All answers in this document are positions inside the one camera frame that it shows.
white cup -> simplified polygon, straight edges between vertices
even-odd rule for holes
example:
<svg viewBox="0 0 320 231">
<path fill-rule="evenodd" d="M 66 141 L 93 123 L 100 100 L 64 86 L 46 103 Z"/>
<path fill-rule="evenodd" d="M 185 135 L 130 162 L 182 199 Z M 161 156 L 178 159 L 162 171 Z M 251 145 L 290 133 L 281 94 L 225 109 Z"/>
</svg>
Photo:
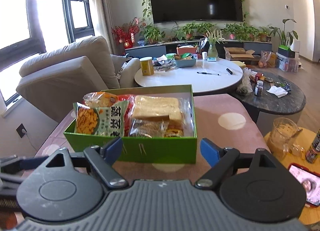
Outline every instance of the white cup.
<svg viewBox="0 0 320 231">
<path fill-rule="evenodd" d="M 202 52 L 202 59 L 207 60 L 208 59 L 208 53 L 207 52 Z"/>
</svg>

wooden floor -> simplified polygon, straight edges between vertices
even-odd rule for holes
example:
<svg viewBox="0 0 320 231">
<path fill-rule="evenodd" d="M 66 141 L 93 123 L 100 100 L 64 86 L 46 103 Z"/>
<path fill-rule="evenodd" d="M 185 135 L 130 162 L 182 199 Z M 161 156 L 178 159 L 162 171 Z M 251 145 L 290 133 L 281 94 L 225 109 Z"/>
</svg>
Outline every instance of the wooden floor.
<svg viewBox="0 0 320 231">
<path fill-rule="evenodd" d="M 267 71 L 287 78 L 304 92 L 307 104 L 297 125 L 316 133 L 320 129 L 320 64 L 302 58 L 300 61 L 303 69 L 297 73 L 283 72 L 278 68 L 267 68 Z"/>
</svg>

black marble tabletop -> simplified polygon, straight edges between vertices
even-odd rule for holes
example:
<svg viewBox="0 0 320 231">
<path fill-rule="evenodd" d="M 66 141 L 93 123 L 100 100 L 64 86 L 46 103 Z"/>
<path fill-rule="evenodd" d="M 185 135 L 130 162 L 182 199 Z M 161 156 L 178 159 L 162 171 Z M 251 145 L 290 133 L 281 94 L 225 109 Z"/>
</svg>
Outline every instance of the black marble tabletop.
<svg viewBox="0 0 320 231">
<path fill-rule="evenodd" d="M 242 103 L 249 104 L 260 111 L 265 113 L 271 113 L 276 115 L 290 115 L 300 112 L 306 105 L 306 96 L 302 90 L 291 81 L 283 78 L 282 76 L 277 76 L 270 72 L 260 71 L 257 69 L 252 69 L 258 73 L 262 73 L 266 77 L 271 77 L 274 82 L 290 84 L 291 91 L 283 97 L 278 98 L 276 95 L 267 92 L 270 89 L 270 83 L 263 81 L 263 92 L 261 97 L 257 97 L 254 94 L 255 83 L 252 83 L 253 92 L 249 95 L 239 95 L 236 91 L 229 93 L 234 98 L 238 99 Z"/>
</svg>

white marble tabletop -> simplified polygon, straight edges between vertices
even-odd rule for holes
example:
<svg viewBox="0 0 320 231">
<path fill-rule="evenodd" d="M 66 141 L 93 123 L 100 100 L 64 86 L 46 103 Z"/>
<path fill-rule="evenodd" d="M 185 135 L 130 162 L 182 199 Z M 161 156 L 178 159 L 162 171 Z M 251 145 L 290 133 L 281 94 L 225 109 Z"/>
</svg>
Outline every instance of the white marble tabletop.
<svg viewBox="0 0 320 231">
<path fill-rule="evenodd" d="M 227 68 L 233 72 L 233 75 L 227 72 Z M 216 73 L 220 76 L 203 75 L 197 72 Z M 142 76 L 142 71 L 139 69 L 134 79 L 143 87 L 191 84 L 193 93 L 206 93 L 229 88 L 237 84 L 242 79 L 242 75 L 243 72 L 238 65 L 218 58 L 216 62 L 198 59 L 193 67 L 172 69 L 167 72 L 155 71 L 152 76 Z"/>
</svg>

red phone case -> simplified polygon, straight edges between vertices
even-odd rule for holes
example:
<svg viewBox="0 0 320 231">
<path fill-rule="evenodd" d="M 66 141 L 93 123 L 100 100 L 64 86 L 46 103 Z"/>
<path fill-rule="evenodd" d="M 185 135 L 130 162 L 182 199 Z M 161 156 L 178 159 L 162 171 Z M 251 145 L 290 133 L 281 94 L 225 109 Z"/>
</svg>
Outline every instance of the red phone case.
<svg viewBox="0 0 320 231">
<path fill-rule="evenodd" d="M 296 164 L 296 163 L 291 163 L 290 165 L 289 165 L 289 167 L 288 167 L 288 170 L 290 169 L 290 167 L 291 166 L 296 166 L 297 168 L 300 168 L 300 169 L 302 169 L 302 170 L 304 170 L 304 171 L 306 171 L 306 172 L 308 172 L 308 173 L 310 173 L 310 174 L 312 174 L 312 175 L 315 175 L 315 176 L 317 176 L 317 177 L 319 177 L 320 178 L 320 174 L 319 173 L 317 173 L 317 172 L 315 172 L 315 171 L 310 171 L 308 168 L 306 168 L 306 167 L 304 167 L 304 166 L 302 166 L 302 165 L 299 165 L 299 164 Z M 306 202 L 306 204 L 308 204 L 310 207 L 312 207 L 312 208 L 317 208 L 318 206 L 315 206 L 314 204 L 311 204 L 311 203 L 309 203 L 309 202 Z"/>
</svg>

